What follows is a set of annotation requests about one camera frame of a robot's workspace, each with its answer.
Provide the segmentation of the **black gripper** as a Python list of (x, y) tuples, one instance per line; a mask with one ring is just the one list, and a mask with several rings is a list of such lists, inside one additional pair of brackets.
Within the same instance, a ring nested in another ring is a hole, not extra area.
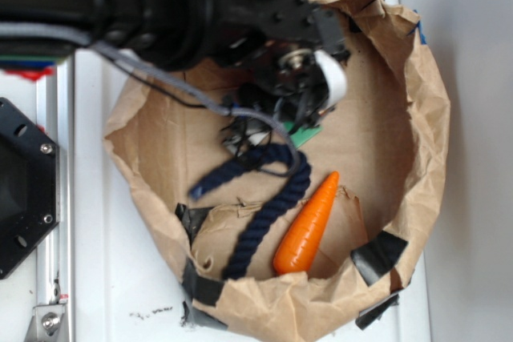
[(216, 0), (216, 63), (246, 69), (245, 106), (317, 126), (343, 97), (349, 58), (335, 13), (309, 0)]

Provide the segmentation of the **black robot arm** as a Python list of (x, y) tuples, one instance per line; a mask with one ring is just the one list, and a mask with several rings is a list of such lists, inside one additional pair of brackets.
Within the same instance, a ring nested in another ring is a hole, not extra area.
[(346, 93), (341, 27), (311, 0), (1, 0), (2, 69), (39, 76), (74, 51), (72, 28), (163, 70), (246, 69), (242, 103), (298, 127)]

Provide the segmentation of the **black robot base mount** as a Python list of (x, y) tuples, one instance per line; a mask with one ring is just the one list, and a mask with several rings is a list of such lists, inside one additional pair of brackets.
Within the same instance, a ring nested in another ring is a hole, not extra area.
[(1, 99), (1, 278), (57, 224), (59, 147), (9, 99)]

